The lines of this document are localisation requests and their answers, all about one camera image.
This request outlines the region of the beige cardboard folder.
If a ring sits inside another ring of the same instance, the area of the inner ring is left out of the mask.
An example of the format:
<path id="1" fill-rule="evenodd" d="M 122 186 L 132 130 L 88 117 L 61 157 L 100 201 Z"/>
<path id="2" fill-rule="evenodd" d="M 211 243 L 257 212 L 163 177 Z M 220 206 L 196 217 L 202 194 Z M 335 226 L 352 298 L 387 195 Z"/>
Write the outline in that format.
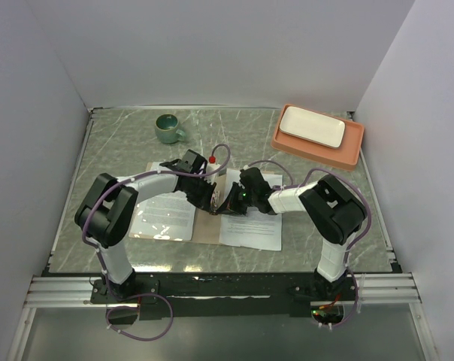
<path id="1" fill-rule="evenodd" d="M 219 241 L 221 216 L 211 215 L 205 211 L 195 209 L 192 239 L 193 244 L 221 244 Z"/>

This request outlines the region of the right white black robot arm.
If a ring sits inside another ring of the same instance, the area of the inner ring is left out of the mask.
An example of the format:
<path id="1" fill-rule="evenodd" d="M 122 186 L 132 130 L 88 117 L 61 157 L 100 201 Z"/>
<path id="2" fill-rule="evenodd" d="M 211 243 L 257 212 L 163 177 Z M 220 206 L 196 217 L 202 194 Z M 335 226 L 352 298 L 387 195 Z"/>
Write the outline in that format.
<path id="1" fill-rule="evenodd" d="M 218 214 L 245 216 L 249 208 L 262 214 L 291 212 L 308 214 L 322 236 L 322 252 L 316 273 L 316 294 L 333 299 L 341 291 L 341 278 L 347 271 L 347 248 L 368 218 L 367 206 L 332 174 L 298 186 L 271 186 L 258 168 L 240 171 Z"/>

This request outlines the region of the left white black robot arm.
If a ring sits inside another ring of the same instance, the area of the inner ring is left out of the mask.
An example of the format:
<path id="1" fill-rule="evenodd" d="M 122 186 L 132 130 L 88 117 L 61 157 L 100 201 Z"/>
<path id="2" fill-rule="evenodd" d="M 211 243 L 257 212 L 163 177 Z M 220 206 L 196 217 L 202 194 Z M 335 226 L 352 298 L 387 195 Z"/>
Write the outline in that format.
<path id="1" fill-rule="evenodd" d="M 162 162 L 151 171 L 129 177 L 100 174 L 74 215 L 83 243 L 95 249 L 102 279 L 118 302 L 135 294 L 135 270 L 126 255 L 123 239 L 129 232 L 138 203 L 155 196 L 182 192 L 188 203 L 212 210 L 214 178 L 222 167 L 214 155 L 204 158 L 188 150 L 183 158 Z"/>

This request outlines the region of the white printed paper sheets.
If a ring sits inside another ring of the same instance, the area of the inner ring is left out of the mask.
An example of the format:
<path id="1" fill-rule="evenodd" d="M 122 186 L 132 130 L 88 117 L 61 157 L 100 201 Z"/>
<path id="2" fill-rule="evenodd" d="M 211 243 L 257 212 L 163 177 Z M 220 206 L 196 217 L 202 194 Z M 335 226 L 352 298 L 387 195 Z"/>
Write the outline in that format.
<path id="1" fill-rule="evenodd" d="M 240 179 L 240 171 L 229 169 L 225 176 L 222 203 L 228 195 L 232 183 Z M 280 174 L 263 174 L 264 179 L 274 190 L 283 180 Z M 256 208 L 248 208 L 245 216 L 219 214 L 221 216 L 221 244 L 232 247 L 248 247 L 258 250 L 280 251 L 282 249 L 282 216 L 262 214 Z"/>

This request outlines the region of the single white printed sheet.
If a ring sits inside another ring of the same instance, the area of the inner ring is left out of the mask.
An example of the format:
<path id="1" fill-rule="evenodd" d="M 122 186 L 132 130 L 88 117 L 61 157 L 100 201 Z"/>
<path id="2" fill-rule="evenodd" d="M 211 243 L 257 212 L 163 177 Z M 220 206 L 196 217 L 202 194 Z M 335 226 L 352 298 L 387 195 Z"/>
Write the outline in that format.
<path id="1" fill-rule="evenodd" d="M 185 193 L 176 191 L 178 176 L 168 174 L 159 162 L 150 164 L 151 175 L 139 180 L 137 204 L 129 236 L 163 241 L 190 241 L 195 207 Z"/>

